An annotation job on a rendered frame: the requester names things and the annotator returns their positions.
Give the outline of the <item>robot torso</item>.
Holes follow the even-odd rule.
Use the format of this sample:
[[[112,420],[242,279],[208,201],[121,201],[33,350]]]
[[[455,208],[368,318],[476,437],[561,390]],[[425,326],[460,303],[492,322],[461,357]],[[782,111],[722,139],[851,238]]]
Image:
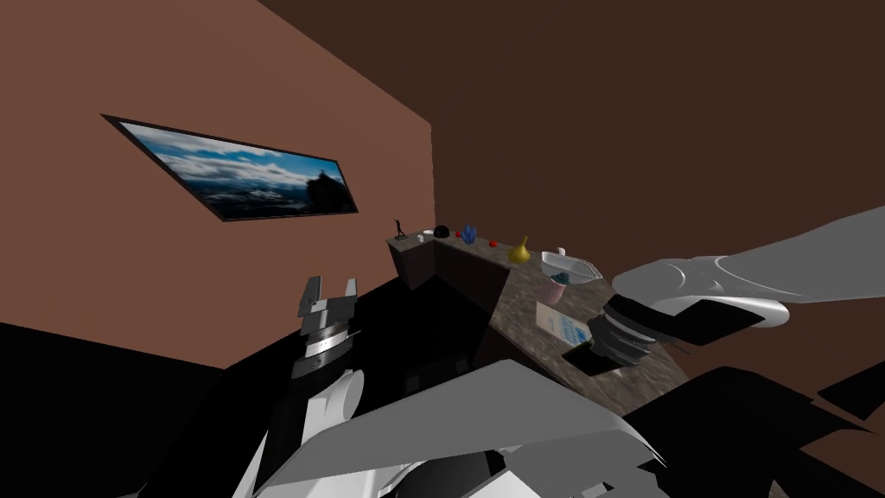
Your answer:
[[[252,498],[669,498],[660,454],[596,402],[497,361],[301,447]]]

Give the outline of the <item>dark brown counter cabinet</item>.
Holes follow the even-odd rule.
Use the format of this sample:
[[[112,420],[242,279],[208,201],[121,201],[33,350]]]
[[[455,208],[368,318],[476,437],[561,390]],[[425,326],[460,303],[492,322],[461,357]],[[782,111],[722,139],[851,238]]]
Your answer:
[[[398,276],[411,290],[437,277],[488,314],[494,313],[510,274],[509,266],[495,262],[457,239],[416,235],[386,241]]]

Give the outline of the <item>white and blue book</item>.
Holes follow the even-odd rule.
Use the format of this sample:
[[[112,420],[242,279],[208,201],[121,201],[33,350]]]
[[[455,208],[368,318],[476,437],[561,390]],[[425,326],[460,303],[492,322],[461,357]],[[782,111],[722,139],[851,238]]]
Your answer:
[[[569,347],[580,346],[592,337],[585,322],[570,318],[543,302],[536,303],[536,324]]]

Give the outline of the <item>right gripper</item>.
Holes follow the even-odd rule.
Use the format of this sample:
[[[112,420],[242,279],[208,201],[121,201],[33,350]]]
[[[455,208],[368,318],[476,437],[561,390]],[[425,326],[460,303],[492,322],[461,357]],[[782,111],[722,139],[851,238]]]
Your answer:
[[[595,341],[588,339],[581,345],[566,351],[561,357],[590,377],[612,372],[622,367],[619,362],[605,355],[595,353],[593,350],[594,346]]]

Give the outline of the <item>framed landscape picture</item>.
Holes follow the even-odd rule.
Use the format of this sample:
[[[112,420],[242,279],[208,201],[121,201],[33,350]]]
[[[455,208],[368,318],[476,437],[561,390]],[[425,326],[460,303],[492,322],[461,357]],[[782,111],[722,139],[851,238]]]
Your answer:
[[[224,222],[358,211],[332,159],[128,118],[105,120]]]

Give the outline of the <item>pink pot with teal plant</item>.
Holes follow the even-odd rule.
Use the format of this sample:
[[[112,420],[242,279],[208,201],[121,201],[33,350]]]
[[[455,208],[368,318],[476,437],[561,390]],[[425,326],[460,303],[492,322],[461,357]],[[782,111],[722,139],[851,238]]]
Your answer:
[[[565,272],[550,276],[538,291],[538,301],[549,307],[555,306],[569,284],[570,277]]]

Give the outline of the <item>white bowl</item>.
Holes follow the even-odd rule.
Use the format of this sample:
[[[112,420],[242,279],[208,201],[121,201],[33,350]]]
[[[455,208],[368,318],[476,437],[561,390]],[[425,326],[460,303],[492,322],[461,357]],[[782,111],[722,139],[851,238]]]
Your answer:
[[[591,263],[558,252],[541,253],[541,270],[551,278],[565,274],[569,284],[585,284],[602,279],[602,275]]]

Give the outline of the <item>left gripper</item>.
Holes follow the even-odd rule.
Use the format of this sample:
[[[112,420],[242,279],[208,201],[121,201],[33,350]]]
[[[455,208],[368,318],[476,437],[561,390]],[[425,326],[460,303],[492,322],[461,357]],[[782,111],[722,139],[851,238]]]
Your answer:
[[[322,277],[310,278],[298,306],[298,316],[302,318],[300,335],[318,333],[321,329],[351,320],[357,300],[356,278],[347,281],[346,291],[342,297],[323,300]]]

